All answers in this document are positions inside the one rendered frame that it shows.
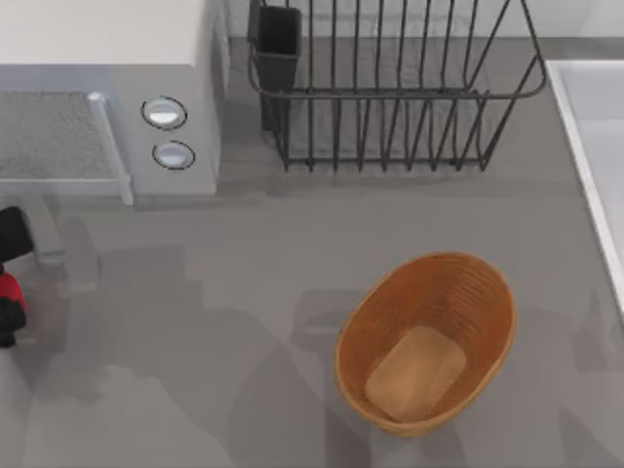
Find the microwave door with grey window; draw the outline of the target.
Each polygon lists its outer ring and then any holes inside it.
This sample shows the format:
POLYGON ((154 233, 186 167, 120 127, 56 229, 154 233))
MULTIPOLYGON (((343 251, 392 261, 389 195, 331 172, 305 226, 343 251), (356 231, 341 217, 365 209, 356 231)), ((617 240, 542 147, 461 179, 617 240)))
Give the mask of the microwave door with grey window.
POLYGON ((87 94, 0 92, 0 195, 121 199, 87 94))

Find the pale microwave oven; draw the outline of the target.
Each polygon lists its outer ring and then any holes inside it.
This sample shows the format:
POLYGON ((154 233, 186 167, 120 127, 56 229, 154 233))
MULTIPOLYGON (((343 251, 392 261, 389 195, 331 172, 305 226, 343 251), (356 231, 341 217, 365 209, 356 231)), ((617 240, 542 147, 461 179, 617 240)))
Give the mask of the pale microwave oven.
POLYGON ((228 66, 222 0, 0 0, 0 92, 107 96, 134 199, 215 194, 228 66), (158 97, 183 104, 182 127, 143 120, 158 97), (192 167, 152 159, 170 140, 194 150, 192 167))

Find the black cutlery holder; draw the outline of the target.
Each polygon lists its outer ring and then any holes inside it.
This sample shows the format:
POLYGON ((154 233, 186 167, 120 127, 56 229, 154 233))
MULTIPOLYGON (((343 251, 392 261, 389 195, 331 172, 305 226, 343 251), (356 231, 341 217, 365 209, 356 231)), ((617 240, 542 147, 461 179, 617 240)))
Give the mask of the black cutlery holder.
POLYGON ((280 128, 280 104, 290 103, 301 53, 302 14, 298 8, 250 0, 248 41, 259 80, 261 128, 280 128))

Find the red and black object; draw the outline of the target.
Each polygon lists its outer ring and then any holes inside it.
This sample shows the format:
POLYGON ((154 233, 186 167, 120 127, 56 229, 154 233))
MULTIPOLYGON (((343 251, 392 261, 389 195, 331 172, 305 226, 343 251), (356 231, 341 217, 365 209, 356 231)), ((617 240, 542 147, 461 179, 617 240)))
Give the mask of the red and black object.
POLYGON ((26 326, 23 294, 17 279, 0 267, 0 348, 16 345, 16 332, 26 326))

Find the light brown bread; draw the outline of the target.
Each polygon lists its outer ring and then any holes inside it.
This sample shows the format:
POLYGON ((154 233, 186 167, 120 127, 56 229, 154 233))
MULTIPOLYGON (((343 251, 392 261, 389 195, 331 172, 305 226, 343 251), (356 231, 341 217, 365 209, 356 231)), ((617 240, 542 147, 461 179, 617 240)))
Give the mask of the light brown bread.
POLYGON ((414 327, 371 372, 366 396, 392 419, 416 422, 428 417, 466 365, 456 341, 434 328, 414 327))

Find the large silver microwave knob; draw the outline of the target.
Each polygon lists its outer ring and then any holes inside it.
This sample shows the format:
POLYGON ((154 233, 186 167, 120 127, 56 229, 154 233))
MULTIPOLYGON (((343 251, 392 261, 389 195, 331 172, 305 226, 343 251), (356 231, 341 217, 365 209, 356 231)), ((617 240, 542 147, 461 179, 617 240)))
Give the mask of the large silver microwave knob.
POLYGON ((153 128, 172 131, 182 127, 187 120, 187 110, 172 97, 157 97, 141 105, 143 120, 153 128))

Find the brown woven basket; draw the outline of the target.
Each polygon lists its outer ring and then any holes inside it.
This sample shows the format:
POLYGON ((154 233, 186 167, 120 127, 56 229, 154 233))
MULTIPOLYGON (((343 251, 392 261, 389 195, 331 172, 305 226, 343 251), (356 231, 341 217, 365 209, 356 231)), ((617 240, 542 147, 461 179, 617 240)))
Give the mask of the brown woven basket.
POLYGON ((468 253, 412 259, 377 282, 348 315, 333 352, 337 390, 360 417, 398 437, 420 437, 467 409, 498 374, 514 341, 516 307, 504 278, 468 253), (372 404, 366 382, 412 328, 456 341, 467 365, 428 417, 399 422, 372 404))

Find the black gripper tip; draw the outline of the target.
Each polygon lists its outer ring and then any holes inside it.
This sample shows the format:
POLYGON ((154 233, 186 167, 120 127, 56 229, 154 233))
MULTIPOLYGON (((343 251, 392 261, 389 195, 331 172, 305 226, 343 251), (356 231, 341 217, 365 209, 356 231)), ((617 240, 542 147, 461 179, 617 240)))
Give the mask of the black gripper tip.
POLYGON ((0 210, 0 265, 33 251, 34 243, 23 211, 16 206, 0 210))

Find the small silver microwave knob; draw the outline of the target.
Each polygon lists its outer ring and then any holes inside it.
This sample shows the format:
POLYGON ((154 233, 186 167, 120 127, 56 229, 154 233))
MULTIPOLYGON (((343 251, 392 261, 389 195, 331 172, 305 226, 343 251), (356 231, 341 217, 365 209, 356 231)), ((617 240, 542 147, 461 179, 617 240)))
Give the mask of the small silver microwave knob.
POLYGON ((168 171, 185 171, 196 161, 194 150, 179 140, 170 140, 152 148, 152 159, 168 171))

